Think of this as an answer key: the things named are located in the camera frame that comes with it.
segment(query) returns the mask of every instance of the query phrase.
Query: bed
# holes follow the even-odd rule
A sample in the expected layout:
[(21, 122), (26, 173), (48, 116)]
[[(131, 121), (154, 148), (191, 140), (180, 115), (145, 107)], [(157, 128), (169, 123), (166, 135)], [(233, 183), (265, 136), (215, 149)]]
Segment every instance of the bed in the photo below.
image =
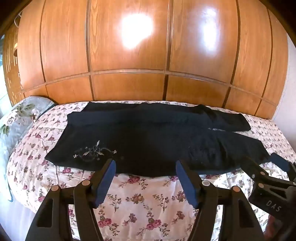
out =
[[(54, 166), (44, 159), (66, 127), (67, 114), (81, 111), (87, 103), (58, 105), (48, 110), (13, 149), (7, 165), (7, 180), (15, 198), (34, 213), (53, 185), (60, 185), (61, 188), (75, 186), (82, 180), (90, 179), (93, 174), (89, 171)], [(193, 106), (168, 101), (160, 103)], [(221, 108), (213, 109), (235, 113)], [(273, 121), (246, 114), (244, 116), (251, 130), (239, 132), (240, 134), (260, 140), (269, 154), (275, 152), (286, 160), (295, 162), (294, 150)], [(273, 177), (288, 179), (287, 174), (272, 163), (265, 163), (262, 167)], [(237, 185), (247, 197), (252, 191), (252, 180), (242, 170), (233, 170), (222, 175), (204, 175), (202, 178), (217, 187), (230, 188)], [(268, 214), (253, 205), (252, 208), (264, 230)], [(218, 239), (222, 211), (223, 206), (218, 206), (212, 240)], [(115, 175), (104, 203), (95, 209), (94, 213), (106, 241), (186, 240), (197, 211), (188, 204), (176, 176), (149, 178), (119, 174)], [(69, 205), (69, 217), (72, 235), (79, 239), (73, 205)]]

